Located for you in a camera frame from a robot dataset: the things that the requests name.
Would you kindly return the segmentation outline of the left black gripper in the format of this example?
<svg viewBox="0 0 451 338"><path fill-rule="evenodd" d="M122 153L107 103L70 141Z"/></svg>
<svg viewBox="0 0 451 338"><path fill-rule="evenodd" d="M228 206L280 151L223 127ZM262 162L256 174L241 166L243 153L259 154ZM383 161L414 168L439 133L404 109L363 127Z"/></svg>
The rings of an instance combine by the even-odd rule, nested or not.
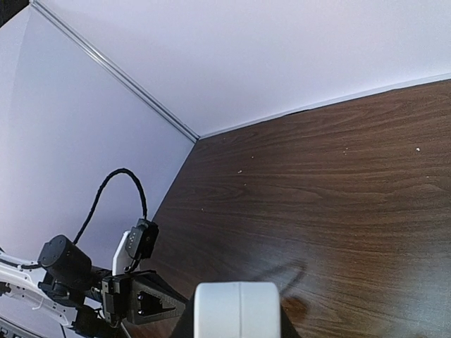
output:
<svg viewBox="0 0 451 338"><path fill-rule="evenodd" d="M101 281L108 324L148 324L182 315L186 298L155 271L107 276Z"/></svg>

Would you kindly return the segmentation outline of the white remote control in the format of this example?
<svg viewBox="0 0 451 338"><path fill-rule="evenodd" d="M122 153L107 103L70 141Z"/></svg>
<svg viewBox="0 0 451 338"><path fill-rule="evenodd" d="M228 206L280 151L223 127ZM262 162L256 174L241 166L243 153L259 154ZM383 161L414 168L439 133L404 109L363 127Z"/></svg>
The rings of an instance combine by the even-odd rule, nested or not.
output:
<svg viewBox="0 0 451 338"><path fill-rule="evenodd" d="M272 282L204 282L194 293L196 338L280 338L278 288Z"/></svg>

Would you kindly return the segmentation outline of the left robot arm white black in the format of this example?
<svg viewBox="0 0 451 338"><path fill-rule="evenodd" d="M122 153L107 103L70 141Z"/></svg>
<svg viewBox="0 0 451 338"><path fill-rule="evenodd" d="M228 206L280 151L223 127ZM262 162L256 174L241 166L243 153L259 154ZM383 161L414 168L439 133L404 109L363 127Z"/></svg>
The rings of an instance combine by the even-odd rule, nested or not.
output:
<svg viewBox="0 0 451 338"><path fill-rule="evenodd" d="M1 294L28 303L81 337L124 337L133 325L174 318L188 300L155 271L141 271L156 233L127 231L110 270L96 267L69 238L47 242L36 261L1 254Z"/></svg>

